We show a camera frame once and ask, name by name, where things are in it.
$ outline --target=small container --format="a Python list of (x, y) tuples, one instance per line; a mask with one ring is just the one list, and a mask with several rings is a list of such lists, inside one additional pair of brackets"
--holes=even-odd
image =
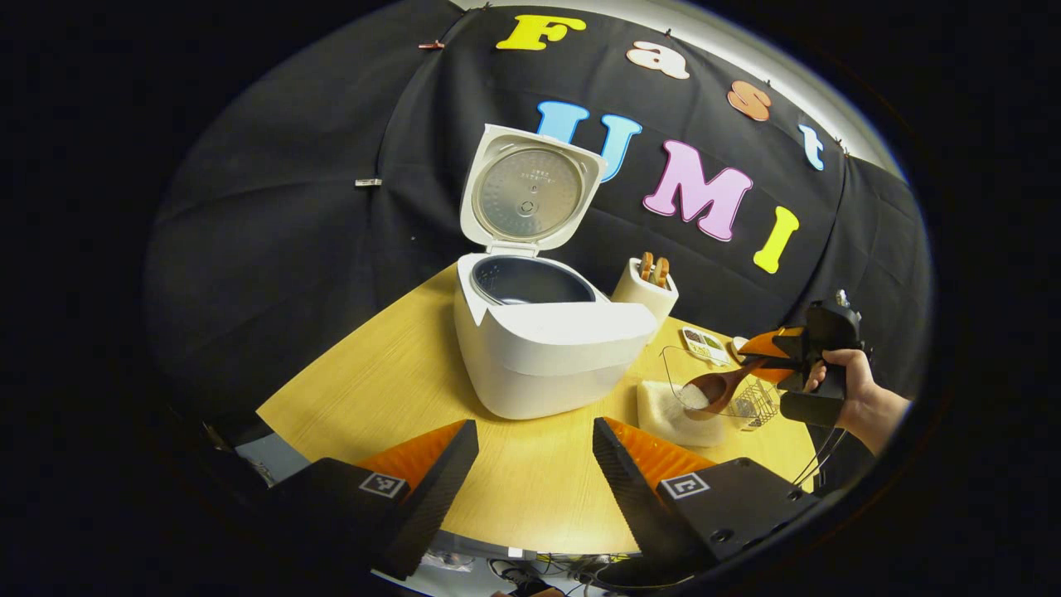
[(641, 259), (632, 257), (626, 263), (622, 277), (615, 285), (615, 292), (611, 295), (612, 303), (640, 303), (648, 309), (656, 318), (656, 332), (648, 338), (647, 344), (651, 344), (659, 334), (663, 322), (671, 315), (671, 310), (678, 302), (678, 285), (674, 282), (674, 276), (667, 274), (666, 287), (660, 287), (655, 283), (649, 283), (641, 279)]

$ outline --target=wooden table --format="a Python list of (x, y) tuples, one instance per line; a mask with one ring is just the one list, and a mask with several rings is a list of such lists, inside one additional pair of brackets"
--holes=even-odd
[[(668, 319), (606, 399), (544, 419), (507, 421), (480, 403), (465, 370), (453, 327), (455, 281), (454, 264), (317, 358), (258, 415), (309, 460), (350, 463), (474, 419), (479, 458), (442, 529), (536, 551), (637, 551), (593, 457), (592, 422), (606, 416), (637, 425), (638, 385), (667, 380), (660, 352), (682, 347), (678, 331), (689, 324)], [(771, 394), (777, 401), (772, 389)], [(723, 445), (695, 452), (716, 462), (746, 456), (786, 479), (795, 479), (814, 457), (806, 427), (780, 415), (759, 431), (728, 434)]]

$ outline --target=white wall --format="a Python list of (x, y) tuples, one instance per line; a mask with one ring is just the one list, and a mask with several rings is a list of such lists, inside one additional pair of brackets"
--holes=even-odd
[[(451, 0), (462, 8), (485, 0)], [(899, 164), (866, 117), (823, 78), (766, 40), (680, 0), (491, 0), (495, 6), (561, 6), (643, 24), (697, 46), (751, 74), (792, 100), (854, 155), (904, 180)]]

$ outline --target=sneaker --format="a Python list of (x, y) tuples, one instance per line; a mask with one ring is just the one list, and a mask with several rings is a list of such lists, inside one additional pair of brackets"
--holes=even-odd
[(490, 560), (490, 570), (503, 580), (522, 586), (528, 582), (541, 581), (538, 575), (532, 574), (526, 568), (509, 560)]

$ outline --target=rice cooker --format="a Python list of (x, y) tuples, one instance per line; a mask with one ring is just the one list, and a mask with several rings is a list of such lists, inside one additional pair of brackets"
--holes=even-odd
[(453, 316), (475, 393), (498, 417), (549, 417), (607, 397), (656, 332), (644, 305), (612, 303), (538, 256), (575, 232), (605, 165), (551, 137), (492, 124), (483, 133), (460, 228), (485, 250), (457, 260)]

